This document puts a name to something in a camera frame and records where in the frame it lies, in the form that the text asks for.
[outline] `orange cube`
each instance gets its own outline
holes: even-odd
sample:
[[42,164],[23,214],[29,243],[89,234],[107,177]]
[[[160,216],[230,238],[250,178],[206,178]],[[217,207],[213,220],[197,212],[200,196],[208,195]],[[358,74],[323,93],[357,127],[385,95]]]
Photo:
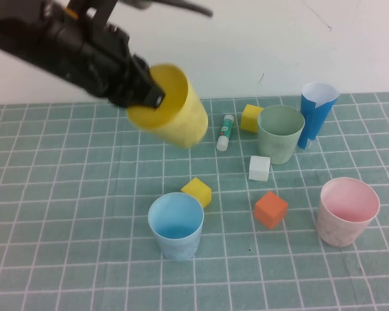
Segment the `orange cube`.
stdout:
[[253,215],[268,229],[273,229],[285,217],[288,203],[273,192],[267,192],[256,204]]

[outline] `sage green cup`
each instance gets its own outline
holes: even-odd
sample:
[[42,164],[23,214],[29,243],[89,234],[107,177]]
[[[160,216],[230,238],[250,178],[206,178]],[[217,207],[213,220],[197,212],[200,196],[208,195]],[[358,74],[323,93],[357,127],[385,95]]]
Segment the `sage green cup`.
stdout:
[[294,152],[305,120],[296,109],[270,106],[258,116],[258,153],[272,164],[287,162]]

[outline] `paper cup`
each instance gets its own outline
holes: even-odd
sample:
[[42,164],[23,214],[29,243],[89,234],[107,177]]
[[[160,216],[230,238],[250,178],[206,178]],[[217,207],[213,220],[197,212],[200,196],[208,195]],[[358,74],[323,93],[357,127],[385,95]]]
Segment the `paper cup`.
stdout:
[[305,126],[298,141],[300,148],[305,149],[309,140],[316,139],[339,95],[333,86],[326,83],[313,82],[303,87],[300,111]]
[[176,146],[189,148],[199,143],[207,131],[207,113],[184,72],[161,64],[151,67],[150,74],[166,96],[158,109],[129,107],[131,123]]
[[148,224],[161,252],[173,261],[189,260],[195,255],[203,220],[200,202],[181,192],[158,198],[148,211]]
[[287,162],[304,127],[304,117],[289,106],[270,106],[258,116],[258,153],[272,164]]
[[321,192],[318,235],[333,246],[348,246],[369,226],[379,209],[379,197],[369,185],[349,177],[332,179]]

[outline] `yellow cup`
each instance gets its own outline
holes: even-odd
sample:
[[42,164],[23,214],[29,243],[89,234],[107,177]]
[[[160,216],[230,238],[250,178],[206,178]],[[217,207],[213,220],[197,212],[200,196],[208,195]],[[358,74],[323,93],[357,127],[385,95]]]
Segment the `yellow cup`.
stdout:
[[172,64],[159,64],[150,68],[150,74],[166,96],[158,109],[128,108],[131,123],[176,146],[199,143],[207,131],[207,113],[184,72]]

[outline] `light blue cup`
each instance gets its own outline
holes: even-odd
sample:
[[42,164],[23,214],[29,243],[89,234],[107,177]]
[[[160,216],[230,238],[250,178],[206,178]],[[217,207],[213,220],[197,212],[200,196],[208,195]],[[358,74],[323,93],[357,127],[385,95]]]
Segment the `light blue cup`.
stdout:
[[173,261],[189,260],[195,255],[203,220],[200,202],[181,192],[158,198],[148,211],[148,224],[161,252]]

